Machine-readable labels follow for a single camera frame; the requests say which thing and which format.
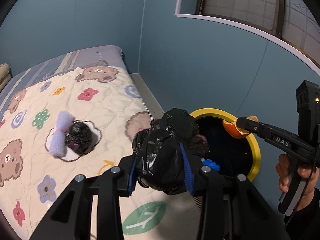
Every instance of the mattress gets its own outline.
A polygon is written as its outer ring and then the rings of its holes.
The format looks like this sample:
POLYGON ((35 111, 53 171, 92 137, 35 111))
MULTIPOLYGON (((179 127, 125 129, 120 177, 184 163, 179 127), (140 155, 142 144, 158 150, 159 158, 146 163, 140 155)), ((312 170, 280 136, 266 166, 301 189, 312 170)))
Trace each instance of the mattress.
MULTIPOLYGON (((132 154, 135 133, 151 120, 117 46, 70 52, 30 68, 11 79, 0 102, 0 208, 22 240, 77 174, 101 175, 132 154), (95 135, 91 152, 49 154, 60 111, 88 125, 95 135)), ((196 239, 200 211, 188 193, 168 196, 137 184, 130 198, 120 198, 120 209, 125 239, 196 239)), ((96 216, 97 196, 92 239, 96 216)))

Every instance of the gray floor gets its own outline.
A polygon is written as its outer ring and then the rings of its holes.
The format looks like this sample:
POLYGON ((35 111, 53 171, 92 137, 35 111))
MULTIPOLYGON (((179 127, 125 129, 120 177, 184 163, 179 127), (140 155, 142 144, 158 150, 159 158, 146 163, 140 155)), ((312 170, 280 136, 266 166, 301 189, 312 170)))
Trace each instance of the gray floor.
POLYGON ((164 111, 159 105, 156 98, 151 93, 148 86, 143 81, 142 77, 138 73, 130 74, 134 85, 137 87, 143 101, 145 102, 150 114, 153 118, 161 118, 164 111))

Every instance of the window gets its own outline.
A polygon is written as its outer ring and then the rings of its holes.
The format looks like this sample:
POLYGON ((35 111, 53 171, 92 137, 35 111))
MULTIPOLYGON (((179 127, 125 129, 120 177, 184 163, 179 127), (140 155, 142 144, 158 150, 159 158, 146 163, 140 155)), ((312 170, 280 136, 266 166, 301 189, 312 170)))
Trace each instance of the window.
POLYGON ((320 27, 302 0, 182 0, 180 13, 255 27, 287 42, 320 67, 320 27))

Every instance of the hand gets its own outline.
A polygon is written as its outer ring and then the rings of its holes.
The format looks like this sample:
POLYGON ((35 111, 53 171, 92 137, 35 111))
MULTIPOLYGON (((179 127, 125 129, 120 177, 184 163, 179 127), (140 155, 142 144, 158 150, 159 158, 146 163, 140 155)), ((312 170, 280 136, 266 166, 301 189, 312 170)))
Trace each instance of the hand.
MULTIPOLYGON (((289 184, 289 166, 290 166, 290 160, 287 154, 281 154, 279 156, 279 163, 276 165, 276 172, 280 176, 279 179, 279 189, 287 193, 289 190, 288 184, 289 184)), ((312 166, 310 165, 302 165, 298 168, 298 174, 304 178, 307 179, 310 176, 312 166)), ((300 205, 298 206, 297 211, 305 208, 308 206, 314 196, 315 193, 315 186, 319 178, 319 169, 315 168, 314 172, 311 175, 311 179, 308 183, 307 189, 303 195, 303 198, 300 202, 300 205)))

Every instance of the cream quilt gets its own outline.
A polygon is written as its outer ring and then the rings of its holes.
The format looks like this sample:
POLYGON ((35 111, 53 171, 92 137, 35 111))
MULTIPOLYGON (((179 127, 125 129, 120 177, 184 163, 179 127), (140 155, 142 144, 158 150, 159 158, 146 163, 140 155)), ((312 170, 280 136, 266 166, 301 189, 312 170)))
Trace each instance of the cream quilt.
MULTIPOLYGON (((119 67, 75 69, 15 94, 0 123, 0 207, 20 238, 30 238, 77 174, 100 175, 132 154, 133 136, 149 122, 131 78, 119 67), (59 159, 48 153, 46 141, 62 110, 99 134, 87 155, 69 150, 59 159)), ((96 204, 95 197, 92 239, 96 204)), ((137 184, 132 197, 120 198, 120 208, 125 239, 196 239, 200 212, 188 193, 167 196, 137 184)))

